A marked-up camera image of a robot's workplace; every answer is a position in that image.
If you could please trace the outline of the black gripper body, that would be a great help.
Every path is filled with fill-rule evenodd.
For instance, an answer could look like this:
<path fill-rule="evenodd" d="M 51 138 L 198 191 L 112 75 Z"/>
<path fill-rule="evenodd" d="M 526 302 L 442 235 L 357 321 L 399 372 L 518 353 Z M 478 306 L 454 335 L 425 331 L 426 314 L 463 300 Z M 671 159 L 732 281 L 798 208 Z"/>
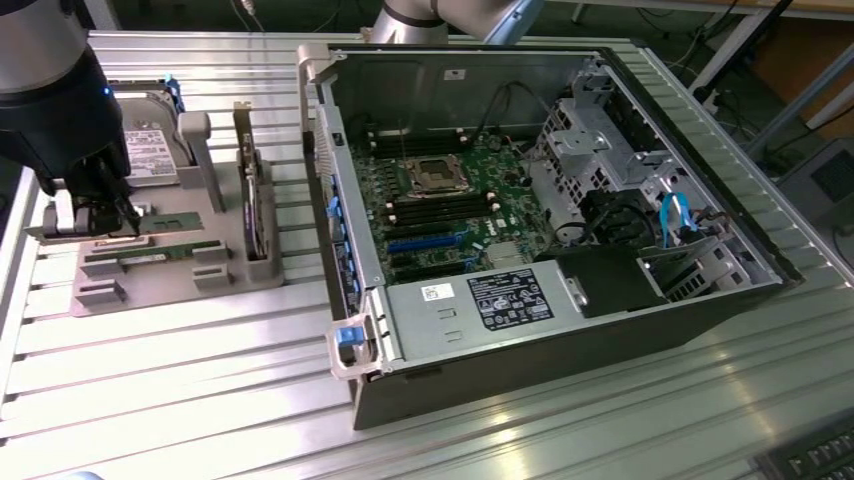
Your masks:
<path fill-rule="evenodd" d="M 130 161 L 119 103 L 95 53 L 35 90 L 2 95 L 2 158 L 34 170 L 46 193 L 120 196 Z"/>

